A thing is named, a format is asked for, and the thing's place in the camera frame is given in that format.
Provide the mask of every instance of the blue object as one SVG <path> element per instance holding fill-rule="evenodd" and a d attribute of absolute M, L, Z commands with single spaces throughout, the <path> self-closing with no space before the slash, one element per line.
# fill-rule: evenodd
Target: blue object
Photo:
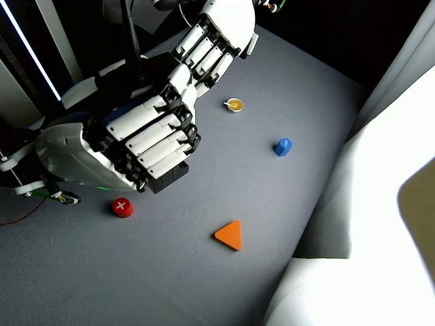
<path fill-rule="evenodd" d="M 282 138 L 279 141 L 278 146 L 276 146 L 275 148 L 275 153 L 278 156 L 285 156 L 292 149 L 292 146 L 293 143 L 291 140 L 289 140 L 288 138 Z"/>

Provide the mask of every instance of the gray tabletop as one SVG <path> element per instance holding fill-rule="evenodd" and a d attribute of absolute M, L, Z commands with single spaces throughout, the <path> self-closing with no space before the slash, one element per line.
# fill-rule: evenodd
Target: gray tabletop
<path fill-rule="evenodd" d="M 257 28 L 254 55 L 237 60 L 196 104 L 203 138 L 190 172 L 159 194 L 67 187 L 77 206 L 45 202 L 0 228 L 0 325 L 257 325 L 347 136 L 364 90 Z M 222 102 L 241 98 L 241 113 Z M 273 152 L 288 137 L 293 150 Z M 2 221 L 38 198 L 0 197 Z M 240 219 L 243 250 L 211 238 Z"/>

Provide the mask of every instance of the red round object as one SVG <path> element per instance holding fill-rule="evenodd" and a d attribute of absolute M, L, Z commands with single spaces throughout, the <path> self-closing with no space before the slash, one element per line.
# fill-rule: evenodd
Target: red round object
<path fill-rule="evenodd" d="M 133 205 L 130 203 L 130 200 L 126 198 L 118 198 L 115 200 L 111 209 L 115 212 L 115 214 L 119 217 L 129 217 L 133 214 Z"/>

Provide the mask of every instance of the orange triangle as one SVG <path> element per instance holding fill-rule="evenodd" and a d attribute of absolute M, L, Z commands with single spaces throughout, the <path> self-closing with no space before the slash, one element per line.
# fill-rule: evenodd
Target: orange triangle
<path fill-rule="evenodd" d="M 242 249 L 242 227 L 240 221 L 233 221 L 222 229 L 216 231 L 215 238 L 239 251 Z"/>

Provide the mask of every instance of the white x mark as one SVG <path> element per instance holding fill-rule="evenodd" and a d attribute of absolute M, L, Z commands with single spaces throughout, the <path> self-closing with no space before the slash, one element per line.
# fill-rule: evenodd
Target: white x mark
<path fill-rule="evenodd" d="M 116 207 L 116 209 L 124 209 L 124 205 L 125 205 L 125 202 L 123 202 L 123 203 L 121 203 L 121 202 L 118 202 L 118 207 Z"/>

